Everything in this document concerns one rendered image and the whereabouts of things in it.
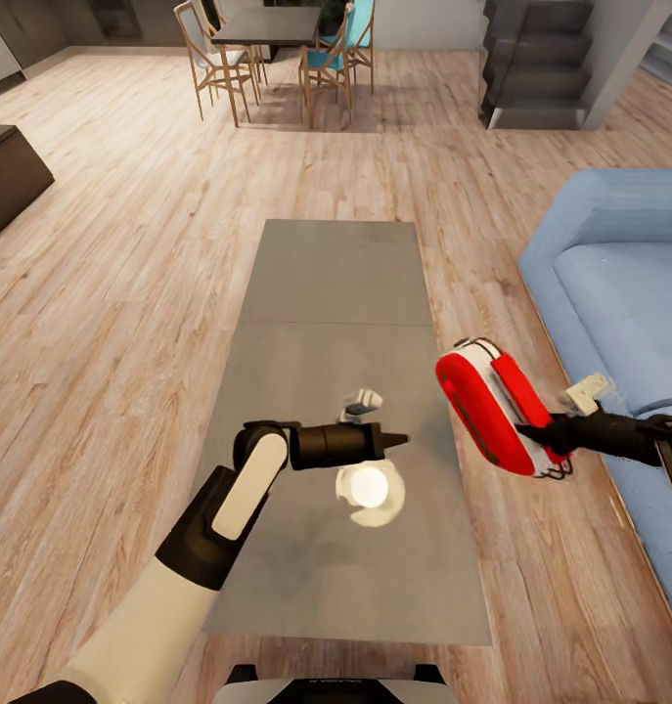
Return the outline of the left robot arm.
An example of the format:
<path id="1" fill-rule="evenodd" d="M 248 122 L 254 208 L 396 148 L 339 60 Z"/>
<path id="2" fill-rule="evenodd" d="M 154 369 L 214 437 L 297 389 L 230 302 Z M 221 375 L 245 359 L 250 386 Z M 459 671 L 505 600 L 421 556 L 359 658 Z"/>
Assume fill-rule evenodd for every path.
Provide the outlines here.
<path id="1" fill-rule="evenodd" d="M 336 424 L 244 423 L 233 468 L 218 465 L 103 623 L 47 683 L 8 704 L 169 704 L 213 603 L 290 452 L 294 471 L 383 460 L 408 435 L 357 416 L 382 397 L 356 389 Z"/>

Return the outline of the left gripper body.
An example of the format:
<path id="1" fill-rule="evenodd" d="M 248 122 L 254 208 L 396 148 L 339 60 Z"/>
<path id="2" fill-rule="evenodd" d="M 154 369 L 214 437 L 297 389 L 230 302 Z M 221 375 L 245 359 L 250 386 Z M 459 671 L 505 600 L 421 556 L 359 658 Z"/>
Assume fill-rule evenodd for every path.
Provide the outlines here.
<path id="1" fill-rule="evenodd" d="M 326 441 L 323 468 L 383 460 L 380 422 L 321 425 Z"/>

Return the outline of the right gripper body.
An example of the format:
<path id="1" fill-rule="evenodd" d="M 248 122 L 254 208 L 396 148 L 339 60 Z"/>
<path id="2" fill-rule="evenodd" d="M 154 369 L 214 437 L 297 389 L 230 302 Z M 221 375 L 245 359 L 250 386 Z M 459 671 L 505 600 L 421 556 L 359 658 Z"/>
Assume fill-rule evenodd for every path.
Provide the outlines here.
<path id="1" fill-rule="evenodd" d="M 607 414 L 602 409 L 601 402 L 595 402 L 599 408 L 588 418 L 568 418 L 565 413 L 561 413 L 545 426 L 549 436 L 547 440 L 551 443 L 549 446 L 555 454 L 565 457 L 577 447 L 584 447 L 615 456 L 610 447 L 610 432 L 621 415 Z"/>

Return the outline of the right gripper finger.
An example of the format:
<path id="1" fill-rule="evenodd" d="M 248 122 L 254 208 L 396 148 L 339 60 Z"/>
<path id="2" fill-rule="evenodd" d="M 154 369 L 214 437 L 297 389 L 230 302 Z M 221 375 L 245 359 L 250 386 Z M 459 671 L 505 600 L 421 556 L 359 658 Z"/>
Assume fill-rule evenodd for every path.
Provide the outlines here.
<path id="1" fill-rule="evenodd" d="M 545 447 L 549 447 L 550 442 L 547 440 L 549 436 L 547 436 L 547 430 L 545 430 L 545 428 L 516 424 L 515 429 L 521 434 L 529 437 L 531 440 L 534 440 Z"/>

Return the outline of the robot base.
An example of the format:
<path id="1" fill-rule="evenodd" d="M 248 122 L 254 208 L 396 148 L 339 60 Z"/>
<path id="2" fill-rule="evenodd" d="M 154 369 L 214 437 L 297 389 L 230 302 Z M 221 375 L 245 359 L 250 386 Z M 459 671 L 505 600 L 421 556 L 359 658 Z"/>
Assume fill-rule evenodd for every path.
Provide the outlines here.
<path id="1" fill-rule="evenodd" d="M 211 704 L 460 704 L 435 664 L 416 665 L 415 681 L 255 676 L 255 664 L 237 664 Z"/>

